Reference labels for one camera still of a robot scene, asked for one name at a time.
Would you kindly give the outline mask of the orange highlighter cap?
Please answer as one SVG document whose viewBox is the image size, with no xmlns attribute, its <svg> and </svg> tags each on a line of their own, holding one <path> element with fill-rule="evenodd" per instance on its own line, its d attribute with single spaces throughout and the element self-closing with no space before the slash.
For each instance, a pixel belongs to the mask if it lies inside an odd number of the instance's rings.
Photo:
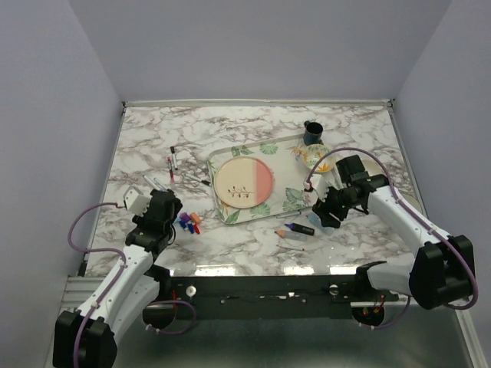
<svg viewBox="0 0 491 368">
<path fill-rule="evenodd" d="M 192 221 L 197 225 L 200 224 L 202 221 L 202 219 L 195 212 L 191 212 L 189 216 L 192 219 Z"/>
</svg>

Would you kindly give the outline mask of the purple capped marker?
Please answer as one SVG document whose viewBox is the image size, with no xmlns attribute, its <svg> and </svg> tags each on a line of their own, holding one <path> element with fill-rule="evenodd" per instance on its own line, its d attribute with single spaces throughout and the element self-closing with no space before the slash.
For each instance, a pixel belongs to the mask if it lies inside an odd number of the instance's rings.
<svg viewBox="0 0 491 368">
<path fill-rule="evenodd" d="M 304 226 L 304 225 L 300 225 L 297 223 L 288 223 L 288 224 L 285 224 L 285 226 L 293 232 L 301 233 L 304 235 L 313 236 L 315 234 L 315 230 L 313 228 L 310 228 L 310 227 Z"/>
</svg>

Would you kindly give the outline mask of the white marker black eraser cap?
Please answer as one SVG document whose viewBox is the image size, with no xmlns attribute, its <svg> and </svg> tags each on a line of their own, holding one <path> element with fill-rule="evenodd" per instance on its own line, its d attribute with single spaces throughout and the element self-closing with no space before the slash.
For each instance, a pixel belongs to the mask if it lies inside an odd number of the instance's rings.
<svg viewBox="0 0 491 368">
<path fill-rule="evenodd" d="M 162 190 L 167 190 L 167 187 L 165 187 L 164 184 L 158 179 L 158 178 L 153 178 L 153 181 L 162 189 Z"/>
</svg>

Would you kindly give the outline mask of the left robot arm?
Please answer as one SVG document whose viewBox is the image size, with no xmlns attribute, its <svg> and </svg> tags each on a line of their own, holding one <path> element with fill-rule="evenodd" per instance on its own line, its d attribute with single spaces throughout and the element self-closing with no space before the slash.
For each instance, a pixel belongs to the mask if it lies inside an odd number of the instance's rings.
<svg viewBox="0 0 491 368">
<path fill-rule="evenodd" d="M 111 367 L 118 344 L 129 326 L 151 302 L 169 297 L 170 273 L 156 260 L 176 238 L 175 222 L 182 202 L 170 190 L 144 195 L 129 187 L 124 209 L 133 214 L 135 228 L 117 263 L 95 291 L 74 311 L 63 311 L 54 327 L 52 364 L 55 367 Z"/>
</svg>

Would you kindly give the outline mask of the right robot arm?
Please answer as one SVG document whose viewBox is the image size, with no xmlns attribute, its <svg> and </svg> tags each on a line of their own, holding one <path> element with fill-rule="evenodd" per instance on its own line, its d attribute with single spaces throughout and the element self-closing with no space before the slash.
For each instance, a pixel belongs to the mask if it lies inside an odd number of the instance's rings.
<svg viewBox="0 0 491 368">
<path fill-rule="evenodd" d="M 452 236 L 421 215 L 395 188 L 387 170 L 371 176 L 359 157 L 361 149 L 336 163 L 342 189 L 327 184 L 316 172 L 329 153 L 315 156 L 304 181 L 306 192 L 318 199 L 313 212 L 321 225 L 339 228 L 351 210 L 373 213 L 394 230 L 414 259 L 406 265 L 373 262 L 357 269 L 354 294 L 368 301 L 383 291 L 412 297 L 426 310 L 446 306 L 469 309 L 478 300 L 472 242 L 464 235 Z M 463 306 L 458 300 L 467 299 Z"/>
</svg>

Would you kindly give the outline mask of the white marker red cap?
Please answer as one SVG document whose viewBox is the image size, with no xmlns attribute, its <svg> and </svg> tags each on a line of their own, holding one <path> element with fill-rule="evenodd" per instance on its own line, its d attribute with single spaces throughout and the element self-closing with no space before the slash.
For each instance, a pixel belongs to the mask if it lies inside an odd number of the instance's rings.
<svg viewBox="0 0 491 368">
<path fill-rule="evenodd" d="M 284 245 L 276 245 L 277 248 L 280 248 L 280 249 L 285 249 L 287 251 L 305 251 L 304 248 L 294 248 L 294 247 L 290 247 L 290 246 L 284 246 Z"/>
</svg>

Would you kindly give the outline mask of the light blue highlighter pen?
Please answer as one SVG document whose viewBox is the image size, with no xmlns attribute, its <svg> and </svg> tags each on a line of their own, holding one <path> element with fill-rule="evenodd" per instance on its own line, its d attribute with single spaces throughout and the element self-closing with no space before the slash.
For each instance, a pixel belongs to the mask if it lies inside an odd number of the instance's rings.
<svg viewBox="0 0 491 368">
<path fill-rule="evenodd" d="M 310 223 L 320 232 L 326 235 L 331 235 L 334 232 L 334 229 L 331 227 L 324 227 L 321 223 L 321 219 L 315 213 L 311 212 L 306 215 L 307 219 Z"/>
</svg>

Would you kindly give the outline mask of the purple highlighter cap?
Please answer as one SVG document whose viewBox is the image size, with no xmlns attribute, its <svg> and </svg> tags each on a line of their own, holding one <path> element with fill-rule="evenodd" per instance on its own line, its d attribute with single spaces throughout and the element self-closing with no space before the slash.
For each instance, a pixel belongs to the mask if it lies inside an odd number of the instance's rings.
<svg viewBox="0 0 491 368">
<path fill-rule="evenodd" d="M 191 220 L 190 216 L 186 213 L 186 212 L 182 212 L 180 214 L 180 219 L 183 221 L 183 222 L 189 222 Z"/>
</svg>

